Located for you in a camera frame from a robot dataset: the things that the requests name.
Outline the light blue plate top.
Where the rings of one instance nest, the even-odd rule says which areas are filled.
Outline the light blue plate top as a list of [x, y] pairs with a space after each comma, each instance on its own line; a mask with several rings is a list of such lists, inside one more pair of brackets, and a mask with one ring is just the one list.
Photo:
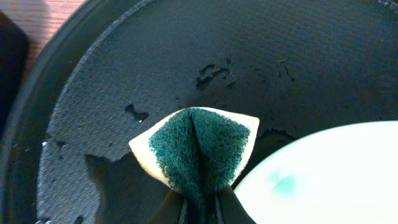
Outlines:
[[294, 141], [253, 168], [235, 194], [256, 223], [396, 223], [397, 123]]

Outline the black rectangular tray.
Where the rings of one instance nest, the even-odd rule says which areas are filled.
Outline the black rectangular tray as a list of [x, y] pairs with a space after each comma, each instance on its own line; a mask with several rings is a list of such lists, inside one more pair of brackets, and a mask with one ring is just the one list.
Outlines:
[[1, 11], [1, 133], [21, 84], [28, 51], [25, 32]]

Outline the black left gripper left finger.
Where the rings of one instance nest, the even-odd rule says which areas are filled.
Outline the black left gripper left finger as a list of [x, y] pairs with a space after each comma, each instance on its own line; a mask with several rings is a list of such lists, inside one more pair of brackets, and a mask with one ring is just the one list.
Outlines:
[[146, 224], [184, 224], [187, 222], [187, 211], [188, 202], [185, 197], [170, 190]]

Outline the black round tray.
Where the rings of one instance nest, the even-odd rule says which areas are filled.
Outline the black round tray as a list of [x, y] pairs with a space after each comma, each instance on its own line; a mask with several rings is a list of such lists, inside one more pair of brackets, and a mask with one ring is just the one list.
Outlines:
[[397, 119], [396, 1], [86, 1], [45, 46], [1, 152], [2, 223], [145, 223], [168, 193], [129, 141], [182, 108], [260, 120], [246, 170]]

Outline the yellow green scrub sponge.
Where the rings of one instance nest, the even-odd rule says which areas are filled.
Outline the yellow green scrub sponge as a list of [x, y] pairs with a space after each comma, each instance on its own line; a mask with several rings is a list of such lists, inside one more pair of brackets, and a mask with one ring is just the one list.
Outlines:
[[139, 165], [183, 195], [183, 219], [220, 223], [218, 193], [232, 186], [254, 149], [259, 118], [208, 107], [176, 111], [129, 142]]

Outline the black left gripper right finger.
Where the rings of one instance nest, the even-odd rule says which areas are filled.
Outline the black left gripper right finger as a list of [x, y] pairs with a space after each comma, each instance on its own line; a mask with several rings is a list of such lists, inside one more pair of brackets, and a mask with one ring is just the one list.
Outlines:
[[215, 215], [217, 224], [256, 224], [230, 186], [215, 194]]

